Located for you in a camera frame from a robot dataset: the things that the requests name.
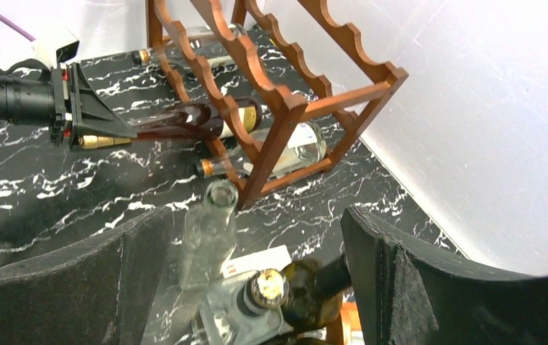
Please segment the orange wooden display rack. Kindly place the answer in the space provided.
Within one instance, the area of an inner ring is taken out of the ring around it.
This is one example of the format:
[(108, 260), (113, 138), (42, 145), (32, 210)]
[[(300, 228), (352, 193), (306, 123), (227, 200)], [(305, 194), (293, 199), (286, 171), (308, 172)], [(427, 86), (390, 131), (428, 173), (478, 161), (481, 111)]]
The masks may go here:
[(344, 302), (338, 317), (326, 326), (326, 341), (333, 345), (365, 345), (355, 302)]

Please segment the gold capped bottle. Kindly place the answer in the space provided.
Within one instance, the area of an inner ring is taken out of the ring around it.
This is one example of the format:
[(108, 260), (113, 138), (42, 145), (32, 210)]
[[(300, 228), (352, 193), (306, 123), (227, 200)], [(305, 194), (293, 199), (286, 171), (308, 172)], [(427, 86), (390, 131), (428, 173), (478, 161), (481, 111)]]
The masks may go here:
[(128, 125), (137, 130), (137, 137), (134, 139), (83, 135), (78, 138), (78, 146), (83, 150), (99, 150), (126, 146), (138, 141), (197, 142), (233, 136), (231, 127), (215, 105), (198, 101), (178, 104), (159, 114), (133, 119)]

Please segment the clear whisky bottle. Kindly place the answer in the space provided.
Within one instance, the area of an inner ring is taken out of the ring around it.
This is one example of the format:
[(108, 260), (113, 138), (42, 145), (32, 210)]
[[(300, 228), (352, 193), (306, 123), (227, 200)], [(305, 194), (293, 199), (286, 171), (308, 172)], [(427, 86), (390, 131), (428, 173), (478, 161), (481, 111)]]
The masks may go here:
[(290, 331), (281, 310), (289, 284), (279, 270), (251, 270), (210, 285), (191, 327), (197, 344), (263, 344)]

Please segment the dark green wine bottle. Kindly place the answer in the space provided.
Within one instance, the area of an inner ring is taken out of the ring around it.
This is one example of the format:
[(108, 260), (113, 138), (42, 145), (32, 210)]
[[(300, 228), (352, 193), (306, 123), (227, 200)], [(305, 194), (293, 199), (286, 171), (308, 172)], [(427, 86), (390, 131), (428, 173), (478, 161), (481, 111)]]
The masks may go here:
[(314, 331), (334, 321), (341, 310), (344, 291), (352, 287), (345, 253), (327, 264), (304, 257), (285, 266), (283, 274), (289, 293), (281, 311), (295, 334)]

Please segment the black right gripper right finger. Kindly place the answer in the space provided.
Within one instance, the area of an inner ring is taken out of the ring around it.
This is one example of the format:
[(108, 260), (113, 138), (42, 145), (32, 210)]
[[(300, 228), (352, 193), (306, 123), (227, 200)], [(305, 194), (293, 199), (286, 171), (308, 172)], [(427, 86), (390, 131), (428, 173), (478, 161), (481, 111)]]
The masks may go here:
[(474, 262), (357, 206), (341, 229), (366, 344), (548, 344), (548, 276)]

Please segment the brown wooden wine rack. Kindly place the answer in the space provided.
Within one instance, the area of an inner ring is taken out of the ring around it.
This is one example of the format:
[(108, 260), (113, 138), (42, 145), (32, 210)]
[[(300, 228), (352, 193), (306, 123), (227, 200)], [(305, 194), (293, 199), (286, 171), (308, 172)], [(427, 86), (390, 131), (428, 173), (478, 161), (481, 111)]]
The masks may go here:
[[(229, 181), (239, 191), (239, 208), (250, 206), (258, 198), (300, 179), (331, 170), (408, 77), (403, 68), (390, 62), (377, 63), (371, 60), (362, 46), (359, 29), (351, 23), (337, 24), (325, 1), (303, 1), (303, 8), (371, 81), (368, 86), (334, 95), (329, 79), (309, 70), (301, 47), (283, 39), (278, 20), (272, 14), (262, 13), (255, 1), (237, 1), (232, 21), (243, 24), (246, 16), (256, 20), (315, 92), (317, 98), (310, 102), (305, 97), (292, 93), (287, 86), (274, 84), (269, 79), (253, 41), (246, 35), (236, 36), (232, 33), (219, 1), (195, 1), (193, 6), (274, 116), (267, 138), (262, 142), (254, 140), (240, 124), (237, 102), (231, 96), (222, 94), (206, 58), (197, 55), (190, 46), (183, 24), (171, 18), (164, 1), (146, 3), (148, 45), (161, 50), (166, 42), (172, 42), (179, 48), (211, 102), (231, 127), (240, 147), (252, 161), (253, 169), (248, 178), (241, 178), (231, 167), (225, 170)], [(281, 178), (270, 179), (270, 173), (294, 129), (302, 122), (326, 115), (334, 116), (344, 130), (344, 136), (337, 146), (328, 149), (319, 162)]]

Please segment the white red small box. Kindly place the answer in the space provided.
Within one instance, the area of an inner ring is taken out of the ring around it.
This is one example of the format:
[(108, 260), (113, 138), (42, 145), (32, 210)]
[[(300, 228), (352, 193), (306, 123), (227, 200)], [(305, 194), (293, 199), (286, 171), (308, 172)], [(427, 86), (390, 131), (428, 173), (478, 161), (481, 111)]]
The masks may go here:
[(272, 247), (241, 257), (228, 259), (221, 267), (220, 278), (228, 278), (243, 272), (267, 268), (283, 269), (292, 261), (286, 245)]

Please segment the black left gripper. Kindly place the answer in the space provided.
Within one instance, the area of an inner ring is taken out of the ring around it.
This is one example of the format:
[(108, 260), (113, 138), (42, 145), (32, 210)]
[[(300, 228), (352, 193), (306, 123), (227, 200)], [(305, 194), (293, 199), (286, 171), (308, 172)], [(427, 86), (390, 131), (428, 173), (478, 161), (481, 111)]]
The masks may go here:
[(0, 121), (47, 127), (53, 144), (69, 139), (73, 151), (127, 146), (137, 138), (137, 130), (105, 104), (78, 63), (41, 70), (36, 80), (0, 72)]

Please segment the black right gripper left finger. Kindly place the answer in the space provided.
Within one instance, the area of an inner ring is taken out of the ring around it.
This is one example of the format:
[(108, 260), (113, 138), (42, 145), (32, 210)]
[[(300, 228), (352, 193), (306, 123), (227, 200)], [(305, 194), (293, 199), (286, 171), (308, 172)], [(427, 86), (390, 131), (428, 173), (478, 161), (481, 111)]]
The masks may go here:
[(139, 344), (172, 225), (161, 206), (0, 268), (0, 344)]

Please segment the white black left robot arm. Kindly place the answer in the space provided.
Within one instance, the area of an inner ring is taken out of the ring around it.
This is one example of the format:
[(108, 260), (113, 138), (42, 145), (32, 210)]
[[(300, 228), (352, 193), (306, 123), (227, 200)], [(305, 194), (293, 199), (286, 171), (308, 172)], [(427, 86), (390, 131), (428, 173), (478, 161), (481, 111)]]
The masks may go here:
[(62, 29), (33, 40), (32, 57), (0, 69), (0, 121), (46, 127), (55, 146), (71, 150), (129, 144), (137, 131), (99, 98), (72, 61), (78, 46), (78, 38)]

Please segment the clear shelf bottle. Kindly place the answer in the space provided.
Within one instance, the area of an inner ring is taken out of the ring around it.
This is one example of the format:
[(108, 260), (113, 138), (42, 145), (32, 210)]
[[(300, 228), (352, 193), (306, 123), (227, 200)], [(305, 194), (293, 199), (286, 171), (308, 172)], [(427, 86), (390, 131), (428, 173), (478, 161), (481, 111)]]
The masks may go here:
[(197, 290), (219, 279), (237, 246), (238, 190), (228, 180), (207, 186), (204, 198), (185, 216), (179, 286)]

